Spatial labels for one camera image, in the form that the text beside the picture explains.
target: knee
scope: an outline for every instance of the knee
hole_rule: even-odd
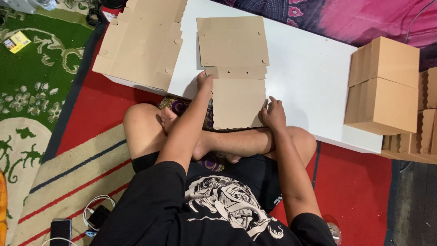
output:
[[[287,127],[287,131],[295,142],[298,142],[299,145],[305,146],[306,152],[308,152],[312,157],[317,148],[317,141],[314,136],[300,127]]]
[[[123,123],[129,123],[131,121],[135,121],[137,118],[145,118],[145,117],[153,117],[156,118],[156,115],[160,114],[159,108],[155,107],[149,103],[140,103],[135,104],[126,110],[125,115],[123,117]]]

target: black t-shirt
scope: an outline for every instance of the black t-shirt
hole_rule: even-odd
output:
[[[327,224],[315,214],[299,214],[288,228],[266,214],[241,182],[223,176],[186,180],[180,164],[161,162],[132,178],[90,246],[112,245],[336,243]]]

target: pink fabric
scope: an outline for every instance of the pink fabric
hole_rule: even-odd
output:
[[[326,0],[319,27],[326,36],[364,44],[379,36],[404,42],[410,22],[431,0]],[[437,1],[410,29],[408,44],[424,47],[437,42]]]

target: man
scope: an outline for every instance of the man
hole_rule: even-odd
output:
[[[91,245],[335,246],[305,170],[312,135],[286,127],[273,97],[262,112],[269,128],[202,131],[212,79],[199,74],[198,94],[180,118],[148,104],[126,112],[136,175]],[[213,172],[191,162],[209,151],[235,164]],[[287,226],[268,214],[280,199]]]

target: white cable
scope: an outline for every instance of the white cable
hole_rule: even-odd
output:
[[[62,237],[54,237],[54,238],[51,238],[51,239],[49,239],[49,240],[43,242],[43,243],[41,244],[41,246],[44,246],[44,244],[46,244],[47,242],[50,242],[50,241],[55,240],[55,239],[62,239],[62,240],[64,240],[64,241],[68,241],[68,242],[70,242],[70,243],[73,244],[74,246],[77,246],[77,244],[73,243],[72,241],[70,241],[70,240],[68,240],[68,239],[62,238]]]
[[[88,219],[87,219],[87,211],[89,211],[89,212],[94,212],[92,209],[90,209],[90,208],[88,208],[88,206],[91,204],[91,203],[93,203],[93,202],[95,202],[95,201],[97,201],[97,200],[100,200],[100,199],[108,199],[108,200],[110,200],[111,201],[111,203],[112,203],[112,207],[115,207],[115,201],[114,201],[114,199],[112,199],[112,197],[110,197],[110,196],[108,196],[108,195],[100,195],[100,196],[96,196],[95,198],[93,198],[89,203],[88,203],[88,205],[85,207],[85,209],[83,210],[83,214],[82,214],[82,218],[83,218],[83,222],[85,223],[85,225],[88,227],[88,228],[90,228],[90,229],[93,229],[94,231],[98,231],[99,229],[97,229],[97,228],[94,228],[92,225],[91,225],[91,223],[88,221]]]

